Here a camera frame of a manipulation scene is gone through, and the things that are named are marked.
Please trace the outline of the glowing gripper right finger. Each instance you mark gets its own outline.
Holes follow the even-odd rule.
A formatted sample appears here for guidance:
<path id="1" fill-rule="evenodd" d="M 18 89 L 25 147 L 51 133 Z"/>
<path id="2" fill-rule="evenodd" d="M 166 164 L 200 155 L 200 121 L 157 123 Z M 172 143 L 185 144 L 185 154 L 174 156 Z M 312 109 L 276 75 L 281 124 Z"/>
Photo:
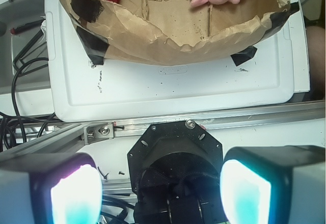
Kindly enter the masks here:
<path id="1" fill-rule="evenodd" d="M 229 223 L 325 223 L 325 148 L 233 147 L 220 193 Z"/>

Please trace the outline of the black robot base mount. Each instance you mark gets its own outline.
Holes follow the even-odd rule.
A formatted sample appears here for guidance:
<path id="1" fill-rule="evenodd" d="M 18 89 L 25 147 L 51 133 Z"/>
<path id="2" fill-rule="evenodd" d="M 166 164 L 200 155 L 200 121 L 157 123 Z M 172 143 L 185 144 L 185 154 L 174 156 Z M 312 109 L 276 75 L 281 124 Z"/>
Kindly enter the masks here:
<path id="1" fill-rule="evenodd" d="M 223 146 L 201 128 L 147 129 L 127 153 L 136 223 L 225 223 Z"/>

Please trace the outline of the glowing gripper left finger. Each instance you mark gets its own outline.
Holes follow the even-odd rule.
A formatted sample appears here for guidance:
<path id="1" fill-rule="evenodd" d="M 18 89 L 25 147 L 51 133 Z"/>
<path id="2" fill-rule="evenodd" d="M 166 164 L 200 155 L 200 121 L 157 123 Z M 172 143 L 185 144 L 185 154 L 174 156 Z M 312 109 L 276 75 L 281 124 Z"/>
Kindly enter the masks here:
<path id="1" fill-rule="evenodd" d="M 101 206 L 90 155 L 1 154 L 1 223 L 97 223 Z"/>

